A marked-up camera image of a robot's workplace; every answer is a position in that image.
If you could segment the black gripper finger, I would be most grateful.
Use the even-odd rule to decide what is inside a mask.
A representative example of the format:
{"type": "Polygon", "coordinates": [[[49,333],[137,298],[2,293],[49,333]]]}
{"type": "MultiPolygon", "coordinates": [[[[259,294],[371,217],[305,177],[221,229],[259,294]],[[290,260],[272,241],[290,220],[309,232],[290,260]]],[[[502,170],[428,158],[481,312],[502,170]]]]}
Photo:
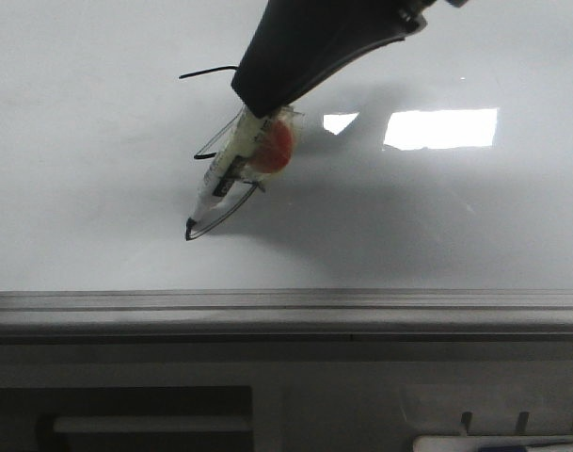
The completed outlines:
{"type": "Polygon", "coordinates": [[[426,1],[269,1],[231,87],[258,118],[426,26],[426,1]]]}

